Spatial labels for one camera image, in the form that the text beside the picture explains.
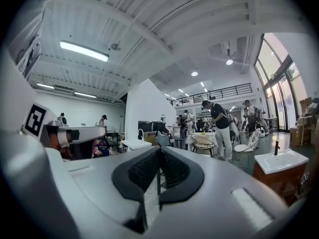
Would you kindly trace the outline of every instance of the sink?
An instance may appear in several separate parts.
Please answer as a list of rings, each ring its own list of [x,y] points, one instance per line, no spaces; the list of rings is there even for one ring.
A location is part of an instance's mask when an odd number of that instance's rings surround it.
[[[255,160],[265,174],[284,171],[309,161],[308,158],[291,149],[280,151],[277,156],[274,153],[257,155],[255,156]]]

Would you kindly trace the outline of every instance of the white wall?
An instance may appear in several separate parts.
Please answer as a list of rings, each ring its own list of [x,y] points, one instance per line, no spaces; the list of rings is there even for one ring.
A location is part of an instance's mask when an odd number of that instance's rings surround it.
[[[275,33],[296,64],[308,97],[319,96],[318,40],[299,33]]]
[[[37,93],[35,101],[50,108],[57,117],[64,113],[69,126],[81,126],[81,123],[85,123],[86,126],[94,126],[105,114],[108,118],[105,120],[108,129],[113,127],[116,132],[119,132],[121,126],[121,131],[123,131],[125,106],[116,107],[44,93]]]
[[[139,120],[159,121],[162,114],[166,126],[176,124],[175,108],[150,79],[134,86],[126,103],[125,139],[137,139]]]

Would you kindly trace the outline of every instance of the white ceiling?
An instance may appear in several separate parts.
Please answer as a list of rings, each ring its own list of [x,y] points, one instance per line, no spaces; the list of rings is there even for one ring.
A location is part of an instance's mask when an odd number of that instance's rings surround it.
[[[188,77],[194,68],[201,72],[197,82],[210,70],[222,70],[227,57],[220,43],[228,40],[237,42],[240,64],[234,70],[243,73],[259,45],[254,36],[306,32],[300,15],[289,0],[53,0],[45,10],[41,57],[30,82],[116,101],[154,75],[160,89],[174,91],[177,82],[196,83]],[[62,50],[60,40],[108,53],[109,61]],[[119,41],[121,51],[109,50]]]

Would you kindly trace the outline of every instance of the chair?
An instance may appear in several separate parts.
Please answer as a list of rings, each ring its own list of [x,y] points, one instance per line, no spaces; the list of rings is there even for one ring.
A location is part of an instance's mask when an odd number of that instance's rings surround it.
[[[260,128],[255,129],[249,137],[248,144],[240,144],[234,147],[234,159],[239,161],[239,158],[236,158],[236,153],[247,153],[248,157],[248,167],[241,166],[239,168],[249,168],[249,153],[252,153],[258,146],[259,138],[261,136]]]
[[[194,144],[193,152],[196,150],[196,153],[197,153],[198,149],[202,149],[202,150],[209,150],[211,157],[215,155],[214,149],[213,149],[213,147],[215,147],[215,144],[212,141],[197,134],[191,134],[190,137],[192,138],[193,144]]]

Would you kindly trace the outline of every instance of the fluorescent light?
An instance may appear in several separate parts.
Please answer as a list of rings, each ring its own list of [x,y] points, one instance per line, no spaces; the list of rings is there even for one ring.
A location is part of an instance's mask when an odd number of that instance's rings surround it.
[[[233,63],[233,61],[231,59],[227,60],[226,65],[231,65]]]
[[[84,97],[89,97],[89,98],[96,98],[96,96],[84,94],[84,93],[79,93],[79,92],[74,92],[74,94],[79,95],[79,96],[84,96]]]
[[[38,86],[41,86],[41,87],[45,87],[45,88],[54,90],[54,87],[53,87],[53,86],[49,86],[49,85],[45,85],[45,84],[41,84],[41,83],[37,83],[37,85],[38,85]]]
[[[68,41],[60,41],[60,47],[62,49],[67,49],[67,50],[72,50],[99,60],[102,60],[104,62],[107,62],[109,59],[109,55],[94,49],[90,49],[88,47],[73,43],[73,42],[68,42]]]

